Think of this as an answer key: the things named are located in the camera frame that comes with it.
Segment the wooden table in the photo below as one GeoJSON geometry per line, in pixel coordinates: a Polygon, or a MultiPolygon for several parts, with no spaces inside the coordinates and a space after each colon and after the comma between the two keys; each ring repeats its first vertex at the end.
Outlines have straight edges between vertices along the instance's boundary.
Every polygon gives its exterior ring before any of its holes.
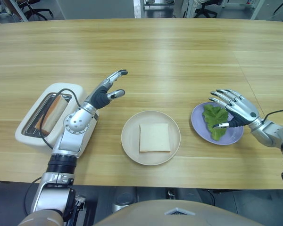
{"type": "MultiPolygon", "coordinates": [[[[280,150],[245,127],[229,146],[191,127],[193,108],[217,88],[241,92],[262,116],[283,109],[283,23],[230,19],[113,19],[0,24],[0,180],[31,182],[49,153],[18,143],[15,130],[52,83],[92,91],[118,69],[126,95],[101,109],[76,168],[76,184],[224,189],[283,189],[280,150]],[[144,110],[170,115],[181,130],[165,164],[133,162],[121,146],[125,122],[144,110]]],[[[283,124],[283,113],[270,116],[283,124]]]]}

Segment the bread slice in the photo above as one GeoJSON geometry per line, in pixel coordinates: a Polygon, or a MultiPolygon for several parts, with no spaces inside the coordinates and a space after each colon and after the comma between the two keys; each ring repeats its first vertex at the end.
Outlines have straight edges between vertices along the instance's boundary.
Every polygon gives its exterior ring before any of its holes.
{"type": "Polygon", "coordinates": [[[140,124],[140,152],[170,152],[169,124],[140,124]]]}
{"type": "MultiPolygon", "coordinates": [[[[57,121],[59,120],[61,114],[64,112],[65,108],[67,107],[67,104],[68,102],[61,95],[59,95],[55,99],[55,101],[52,102],[42,124],[42,132],[44,134],[46,135],[50,134],[53,127],[56,125],[57,121]]],[[[43,115],[40,117],[37,124],[34,126],[36,129],[40,129],[40,123],[42,117],[43,115]]]]}

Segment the office chair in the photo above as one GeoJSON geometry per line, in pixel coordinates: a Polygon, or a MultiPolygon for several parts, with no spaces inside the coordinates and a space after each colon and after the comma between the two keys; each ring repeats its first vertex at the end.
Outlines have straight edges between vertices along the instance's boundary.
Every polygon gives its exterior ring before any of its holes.
{"type": "Polygon", "coordinates": [[[197,10],[195,11],[196,16],[194,16],[194,18],[197,18],[197,17],[199,17],[200,15],[205,15],[206,18],[211,18],[211,17],[209,16],[209,14],[213,14],[213,15],[214,15],[213,17],[216,18],[216,17],[217,17],[217,13],[214,12],[214,11],[205,9],[205,6],[214,5],[214,4],[220,6],[221,3],[222,3],[222,1],[223,1],[223,0],[208,0],[208,1],[204,2],[204,3],[202,3],[202,4],[201,4],[202,7],[199,8],[199,9],[197,9],[197,10]]]}
{"type": "Polygon", "coordinates": [[[49,12],[51,17],[53,17],[53,14],[50,9],[48,8],[36,8],[34,9],[31,5],[39,2],[41,0],[16,0],[17,5],[20,7],[20,9],[23,11],[23,9],[27,6],[29,8],[28,11],[24,13],[27,19],[29,19],[32,15],[37,15],[42,17],[44,20],[48,20],[45,16],[40,14],[39,12],[49,12]]]}

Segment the black cable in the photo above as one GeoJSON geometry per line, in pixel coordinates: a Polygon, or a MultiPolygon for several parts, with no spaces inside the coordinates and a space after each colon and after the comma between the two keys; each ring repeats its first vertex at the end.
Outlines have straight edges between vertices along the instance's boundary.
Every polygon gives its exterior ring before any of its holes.
{"type": "Polygon", "coordinates": [[[275,111],[275,112],[270,112],[270,113],[268,113],[268,114],[265,116],[265,118],[264,118],[264,120],[262,121],[262,123],[264,123],[264,122],[266,121],[266,119],[267,119],[268,116],[270,116],[271,114],[274,114],[274,113],[278,113],[278,112],[283,112],[283,110],[279,110],[279,111],[275,111]]]}
{"type": "MultiPolygon", "coordinates": [[[[67,89],[67,88],[61,89],[58,93],[56,93],[56,95],[55,95],[55,97],[53,98],[53,100],[52,100],[50,106],[51,106],[52,103],[55,101],[55,99],[56,99],[63,91],[66,91],[66,90],[69,91],[69,92],[71,92],[71,93],[74,95],[76,104],[77,104],[78,106],[80,106],[80,103],[79,103],[79,101],[77,100],[76,94],[75,94],[71,89],[67,89]]],[[[50,149],[53,149],[52,146],[45,140],[45,137],[43,136],[43,133],[42,133],[42,125],[43,125],[45,116],[46,116],[46,114],[47,114],[47,112],[48,112],[50,106],[45,110],[45,112],[44,112],[44,114],[43,114],[43,116],[42,116],[42,119],[41,119],[41,122],[40,122],[39,130],[40,130],[40,137],[42,138],[42,140],[44,141],[44,143],[45,143],[50,149]]]]}
{"type": "Polygon", "coordinates": [[[210,191],[207,191],[207,192],[211,195],[211,197],[213,199],[213,206],[215,206],[216,200],[215,200],[214,195],[210,191]]]}
{"type": "Polygon", "coordinates": [[[25,196],[24,196],[24,213],[25,213],[25,215],[26,216],[28,216],[28,213],[27,213],[27,210],[26,210],[26,197],[27,197],[27,194],[28,194],[28,191],[29,191],[29,189],[32,187],[32,185],[34,184],[34,183],[36,183],[36,181],[38,181],[38,180],[40,180],[42,177],[39,177],[39,178],[37,178],[36,180],[34,180],[30,185],[29,185],[29,187],[27,188],[27,191],[26,191],[26,193],[25,193],[25,196]]]}

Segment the lettuce leaf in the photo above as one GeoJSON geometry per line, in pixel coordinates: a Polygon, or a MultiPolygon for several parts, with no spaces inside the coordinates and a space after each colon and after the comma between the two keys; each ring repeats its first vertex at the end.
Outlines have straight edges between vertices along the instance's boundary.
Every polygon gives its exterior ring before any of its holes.
{"type": "Polygon", "coordinates": [[[227,122],[228,112],[224,108],[214,107],[213,105],[204,105],[203,108],[202,115],[207,123],[208,130],[211,132],[212,138],[218,141],[225,134],[226,128],[214,129],[213,126],[227,122]]]}

